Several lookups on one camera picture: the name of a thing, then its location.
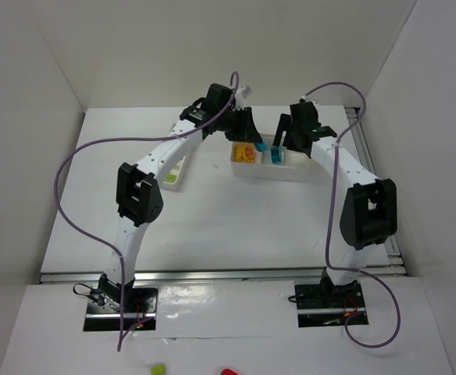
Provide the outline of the teal arched lego brick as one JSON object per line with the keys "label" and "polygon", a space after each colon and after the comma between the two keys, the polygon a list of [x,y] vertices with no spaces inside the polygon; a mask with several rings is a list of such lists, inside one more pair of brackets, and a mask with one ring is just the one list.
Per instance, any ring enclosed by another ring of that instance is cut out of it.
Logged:
{"label": "teal arched lego brick", "polygon": [[264,152],[267,150],[267,146],[264,142],[255,144],[255,147],[259,152]]}

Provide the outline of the teal lego brick stack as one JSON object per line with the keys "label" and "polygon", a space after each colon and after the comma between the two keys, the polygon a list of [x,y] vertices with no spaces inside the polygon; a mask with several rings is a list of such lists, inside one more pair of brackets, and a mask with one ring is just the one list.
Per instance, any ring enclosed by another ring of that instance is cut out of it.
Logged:
{"label": "teal lego brick stack", "polygon": [[283,165],[283,149],[281,147],[272,147],[270,149],[271,162],[274,165]]}

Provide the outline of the large white divided container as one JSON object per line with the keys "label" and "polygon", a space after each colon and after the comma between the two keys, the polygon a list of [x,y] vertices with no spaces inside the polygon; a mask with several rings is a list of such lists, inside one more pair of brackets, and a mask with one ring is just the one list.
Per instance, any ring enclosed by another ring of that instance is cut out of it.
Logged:
{"label": "large white divided container", "polygon": [[[303,182],[311,174],[316,163],[306,155],[291,151],[283,146],[283,165],[274,165],[270,158],[270,149],[273,146],[273,136],[263,134],[262,140],[267,146],[267,150],[259,152],[256,147],[247,142],[233,142],[230,152],[230,164],[233,175],[237,177],[250,177],[265,180],[281,180],[290,182]],[[255,162],[252,164],[233,161],[233,145],[252,145],[255,148]]]}

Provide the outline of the green lego plate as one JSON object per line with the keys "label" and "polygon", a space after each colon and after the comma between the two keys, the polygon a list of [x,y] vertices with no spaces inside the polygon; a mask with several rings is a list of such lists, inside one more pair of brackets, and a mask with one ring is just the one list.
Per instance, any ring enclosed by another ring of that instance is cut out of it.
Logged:
{"label": "green lego plate", "polygon": [[178,181],[178,176],[177,175],[168,174],[166,176],[165,180],[163,181],[163,184],[164,185],[175,186],[177,184],[177,181]]}

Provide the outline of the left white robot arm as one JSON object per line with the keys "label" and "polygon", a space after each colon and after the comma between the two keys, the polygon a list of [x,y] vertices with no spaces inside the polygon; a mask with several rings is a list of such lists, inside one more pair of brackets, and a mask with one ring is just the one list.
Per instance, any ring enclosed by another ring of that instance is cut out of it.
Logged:
{"label": "left white robot arm", "polygon": [[107,298],[121,307],[128,304],[144,233],[163,209],[161,186],[173,167],[217,131],[229,141],[262,143],[252,109],[244,105],[250,94],[248,86],[234,90],[211,84],[204,98],[180,114],[165,141],[133,165],[120,166],[116,186],[119,226],[114,241],[118,253],[112,253],[98,281],[98,289]]}

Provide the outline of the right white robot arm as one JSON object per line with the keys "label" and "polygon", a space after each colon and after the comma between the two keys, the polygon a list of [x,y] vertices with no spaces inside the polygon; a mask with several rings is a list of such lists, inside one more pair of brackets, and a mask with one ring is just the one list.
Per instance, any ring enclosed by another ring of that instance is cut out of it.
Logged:
{"label": "right white robot arm", "polygon": [[302,99],[281,115],[273,144],[305,154],[333,179],[331,201],[341,204],[340,217],[330,218],[328,228],[338,228],[343,245],[333,250],[332,235],[326,235],[327,266],[312,297],[335,306],[352,295],[370,255],[396,233],[396,185],[369,172],[338,144],[337,133],[319,122],[313,102]]}

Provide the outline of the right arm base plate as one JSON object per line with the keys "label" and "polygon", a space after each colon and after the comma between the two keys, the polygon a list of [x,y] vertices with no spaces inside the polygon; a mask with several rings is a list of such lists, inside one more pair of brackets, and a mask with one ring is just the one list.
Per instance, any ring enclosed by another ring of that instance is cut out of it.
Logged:
{"label": "right arm base plate", "polygon": [[294,294],[287,300],[297,308],[297,323],[300,328],[339,327],[347,319],[350,325],[368,325],[362,287],[355,284],[350,291],[334,296],[325,296],[318,284],[296,284]]}

